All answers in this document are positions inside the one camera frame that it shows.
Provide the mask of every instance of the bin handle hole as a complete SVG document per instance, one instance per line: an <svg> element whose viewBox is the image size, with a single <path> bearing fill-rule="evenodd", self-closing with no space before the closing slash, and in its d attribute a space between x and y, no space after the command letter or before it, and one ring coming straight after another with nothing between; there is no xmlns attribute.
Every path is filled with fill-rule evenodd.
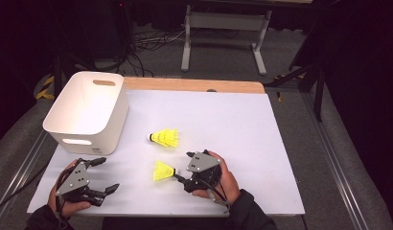
<svg viewBox="0 0 393 230"><path fill-rule="evenodd" d="M62 141L65 142L66 144L71 144L71 145L84 145L84 146L92 145L92 142L87 140L62 139Z"/></svg>
<svg viewBox="0 0 393 230"><path fill-rule="evenodd" d="M110 80L93 80L94 84L98 85L106 85L106 86L115 86L116 83Z"/></svg>

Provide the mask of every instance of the metal stand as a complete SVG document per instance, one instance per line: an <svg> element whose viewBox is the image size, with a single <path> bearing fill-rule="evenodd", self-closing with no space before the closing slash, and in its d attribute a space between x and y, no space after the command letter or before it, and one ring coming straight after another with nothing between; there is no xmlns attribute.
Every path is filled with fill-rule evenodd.
<svg viewBox="0 0 393 230"><path fill-rule="evenodd" d="M191 54L191 28L212 28L228 30L258 31L259 36L256 43L251 44L254 58L260 75L266 74L260 49L266 35L271 11L266 11L266 15L240 15L226 13L192 12L191 6L187 6L185 16L185 43L182 55L181 71L187 72L190 66Z"/></svg>

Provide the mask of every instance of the metal frame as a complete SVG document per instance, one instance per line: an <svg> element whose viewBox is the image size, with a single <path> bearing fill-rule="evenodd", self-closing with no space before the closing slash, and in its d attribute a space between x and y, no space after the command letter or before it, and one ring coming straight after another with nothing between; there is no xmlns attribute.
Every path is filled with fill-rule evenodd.
<svg viewBox="0 0 393 230"><path fill-rule="evenodd" d="M29 178L30 173L32 172L33 167L35 166L38 157L43 152L43 146L46 145L49 136L50 135L48 134L48 132L46 132L44 129L41 130L40 134L35 140L35 143L33 144L23 163L21 164L19 170L14 175L11 185L0 199L0 203L25 184L25 182ZM11 200L9 200L8 203L6 203L0 209L0 225L2 224L9 210L12 208L16 198L17 195L15 195Z"/></svg>
<svg viewBox="0 0 393 230"><path fill-rule="evenodd" d="M251 44L254 58L260 75L266 74L265 64L263 63L262 48L263 40L266 35L271 11L266 11L261 15L243 15L227 13L192 12L191 6L187 5L185 15L185 42L184 53L182 55L181 71L187 72L190 66L191 55L191 28L212 28L228 30L259 31L256 43Z"/></svg>
<svg viewBox="0 0 393 230"><path fill-rule="evenodd" d="M326 161L331 169L332 175L334 176L335 183L339 189L340 195L346 205L349 216L352 220L355 229L357 230L368 230L366 220L364 219L363 214L361 213L360 208L358 207L358 202L356 201L355 195L352 191L352 188L346 179L345 173L340 167L339 161L336 157L334 148L332 147L331 141L328 137L328 134L325 131L322 123L318 122L316 115L312 111L313 102L309 93L301 93L302 100L304 101L304 105L309 111L313 124L316 128L316 131L321 138L322 144L325 148L325 157Z"/></svg>

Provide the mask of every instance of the white board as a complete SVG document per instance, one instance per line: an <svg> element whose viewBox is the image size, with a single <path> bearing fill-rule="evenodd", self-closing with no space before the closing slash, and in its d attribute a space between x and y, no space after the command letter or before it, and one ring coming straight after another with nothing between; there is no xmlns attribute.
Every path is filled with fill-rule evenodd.
<svg viewBox="0 0 393 230"><path fill-rule="evenodd" d="M225 216L224 207L194 197L173 178L154 182L160 160L186 178L187 151L211 150L221 155L241 189L255 196L268 215L304 214L295 178L266 94L129 90L129 109L117 149L100 166L88 169L90 189L120 183L89 216ZM178 148L164 148L148 136L177 128ZM100 156L74 154L58 146L35 192L28 213L47 203L60 172L74 159Z"/></svg>

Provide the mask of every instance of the shuttlecock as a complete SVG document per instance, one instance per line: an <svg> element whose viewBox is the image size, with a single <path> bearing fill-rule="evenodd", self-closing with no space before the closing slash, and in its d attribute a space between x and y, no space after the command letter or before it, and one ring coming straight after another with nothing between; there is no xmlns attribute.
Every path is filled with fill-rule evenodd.
<svg viewBox="0 0 393 230"><path fill-rule="evenodd" d="M170 167L161 161L155 162L154 174L152 176L152 179L154 181L173 177L174 175L175 175L175 168Z"/></svg>
<svg viewBox="0 0 393 230"><path fill-rule="evenodd" d="M164 129L150 134L150 140L164 147L178 146L178 131L176 129Z"/></svg>

